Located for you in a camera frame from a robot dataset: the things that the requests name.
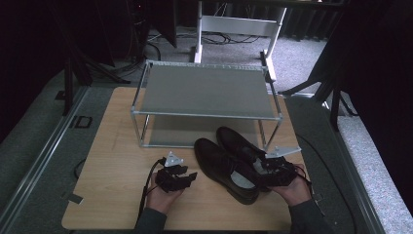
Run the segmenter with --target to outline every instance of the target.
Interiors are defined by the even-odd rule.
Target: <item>shoe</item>
[[[245,161],[259,173],[255,185],[262,191],[268,191],[268,186],[288,186],[297,177],[294,165],[284,157],[267,159],[264,150],[228,127],[218,128],[216,138],[228,153]]]
[[[206,138],[197,139],[194,150],[204,174],[224,186],[237,201],[250,205],[257,200],[259,191],[251,182],[256,179],[256,172],[248,164]]]

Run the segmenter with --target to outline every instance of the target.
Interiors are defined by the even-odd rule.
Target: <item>gray carpet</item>
[[[266,49],[269,40],[260,38],[253,43],[232,45],[204,45],[204,63],[256,64],[259,65],[259,51]],[[195,40],[178,39],[178,48],[173,48],[165,40],[152,41],[161,51],[162,60],[191,61]],[[314,66],[325,42],[281,38],[273,54],[278,81],[276,89],[282,91],[305,81]],[[154,47],[148,46],[146,55],[157,59]],[[122,66],[125,61],[118,61]],[[141,69],[134,73],[124,71],[121,75],[137,84]],[[2,213],[9,204],[19,184],[24,179],[43,145],[61,117],[63,102],[55,100],[55,95],[63,89],[62,73],[58,74],[34,101],[26,115],[6,140],[0,145],[0,207]],[[67,201],[60,199],[65,191],[71,191],[76,183],[73,170],[84,159],[94,140],[95,132],[105,110],[113,88],[120,86],[108,78],[95,78],[88,88],[86,98],[80,104],[76,116],[92,117],[89,129],[68,128],[54,149],[48,166],[34,183],[33,190],[17,213],[9,233],[68,233],[60,222]],[[303,91],[312,94],[317,85]],[[303,156],[314,183],[316,193],[322,199],[319,205],[327,221],[336,233],[368,233],[355,195],[342,167],[337,148],[337,135],[332,132],[327,121],[327,112],[311,98],[289,97],[286,100],[294,129],[299,135]],[[76,233],[129,233],[130,231],[77,231]]]

